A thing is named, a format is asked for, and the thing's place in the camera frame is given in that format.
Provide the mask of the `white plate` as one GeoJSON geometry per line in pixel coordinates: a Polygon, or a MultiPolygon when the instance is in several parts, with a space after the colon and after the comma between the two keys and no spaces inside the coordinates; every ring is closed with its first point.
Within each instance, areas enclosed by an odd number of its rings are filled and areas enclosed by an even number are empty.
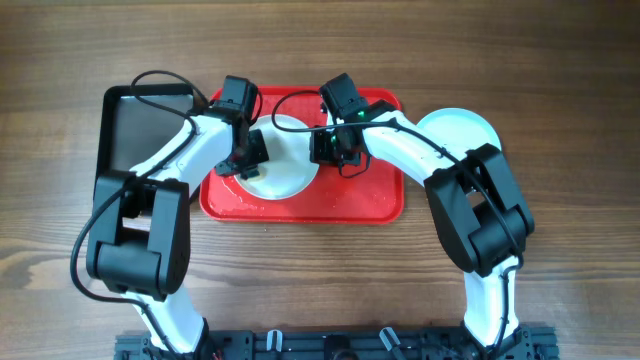
{"type": "Polygon", "coordinates": [[[283,200],[302,192],[315,178],[319,165],[310,161],[310,132],[285,132],[261,116],[254,129],[262,132],[269,160],[257,166],[258,175],[235,180],[254,197],[283,200]]]}

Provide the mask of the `light blue plate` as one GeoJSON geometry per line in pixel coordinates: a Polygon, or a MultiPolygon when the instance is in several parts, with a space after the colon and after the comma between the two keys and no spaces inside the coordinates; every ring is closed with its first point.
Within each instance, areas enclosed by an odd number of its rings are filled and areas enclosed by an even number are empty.
{"type": "Polygon", "coordinates": [[[442,108],[425,115],[417,126],[444,140],[447,145],[476,149],[491,144],[502,149],[501,140],[492,125],[481,115],[463,108],[442,108]]]}

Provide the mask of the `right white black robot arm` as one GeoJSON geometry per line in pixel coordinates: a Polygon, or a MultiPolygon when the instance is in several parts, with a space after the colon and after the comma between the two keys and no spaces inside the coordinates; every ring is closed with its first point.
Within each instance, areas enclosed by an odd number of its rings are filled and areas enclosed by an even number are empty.
{"type": "Polygon", "coordinates": [[[321,110],[327,120],[314,142],[326,141],[336,156],[364,153],[422,184],[441,246],[464,273],[466,332],[486,358],[513,347],[514,281],[535,225],[497,131],[462,108],[435,110],[418,123],[383,100],[351,112],[321,110]]]}

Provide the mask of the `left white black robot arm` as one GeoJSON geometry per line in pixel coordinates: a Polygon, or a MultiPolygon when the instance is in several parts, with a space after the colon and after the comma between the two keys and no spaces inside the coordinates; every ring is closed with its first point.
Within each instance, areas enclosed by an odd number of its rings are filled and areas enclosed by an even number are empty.
{"type": "Polygon", "coordinates": [[[109,290],[101,296],[79,280],[85,296],[133,305],[149,334],[155,359],[212,359],[215,345],[206,319],[183,285],[190,252],[190,197],[219,163],[242,156],[259,101],[216,100],[183,114],[183,126],[158,152],[128,171],[97,178],[92,215],[72,250],[87,248],[86,271],[109,290]]]}

